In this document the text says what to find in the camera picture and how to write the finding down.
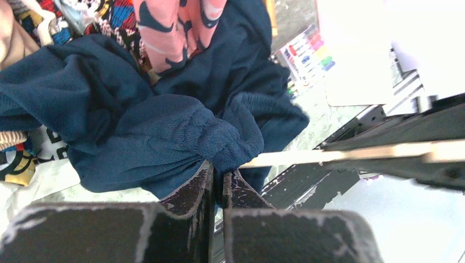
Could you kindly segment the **navy blue shorts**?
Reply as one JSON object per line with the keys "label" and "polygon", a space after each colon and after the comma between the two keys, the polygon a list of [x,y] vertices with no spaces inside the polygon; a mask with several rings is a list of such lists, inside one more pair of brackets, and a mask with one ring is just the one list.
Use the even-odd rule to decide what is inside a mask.
{"label": "navy blue shorts", "polygon": [[155,85],[109,37],[43,47],[1,71],[1,130],[56,132],[92,192],[141,187],[163,198],[204,161],[221,186],[309,124],[270,47],[261,1],[227,1],[210,45]]}

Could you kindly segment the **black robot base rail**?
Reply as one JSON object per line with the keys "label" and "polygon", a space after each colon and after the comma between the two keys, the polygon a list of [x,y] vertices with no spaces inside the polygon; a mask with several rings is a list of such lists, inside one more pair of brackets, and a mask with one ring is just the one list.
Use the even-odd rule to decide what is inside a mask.
{"label": "black robot base rail", "polygon": [[263,197],[279,209],[321,209],[361,175],[392,175],[433,188],[464,189],[464,95],[428,98],[429,107],[385,116],[380,107],[322,143],[326,154],[294,164],[271,180]]}

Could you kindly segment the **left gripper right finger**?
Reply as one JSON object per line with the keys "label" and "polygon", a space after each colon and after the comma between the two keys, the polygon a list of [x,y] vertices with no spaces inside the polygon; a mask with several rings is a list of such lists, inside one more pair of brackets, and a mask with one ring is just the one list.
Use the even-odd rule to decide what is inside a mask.
{"label": "left gripper right finger", "polygon": [[238,171],[224,175],[223,207],[226,262],[383,262],[359,214],[276,209]]}

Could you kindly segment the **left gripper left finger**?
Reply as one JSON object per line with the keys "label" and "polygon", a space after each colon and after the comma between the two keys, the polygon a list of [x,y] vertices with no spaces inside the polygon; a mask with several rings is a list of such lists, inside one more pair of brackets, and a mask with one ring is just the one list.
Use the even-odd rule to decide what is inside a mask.
{"label": "left gripper left finger", "polygon": [[1,238],[1,262],[210,262],[213,166],[158,202],[38,203]]}

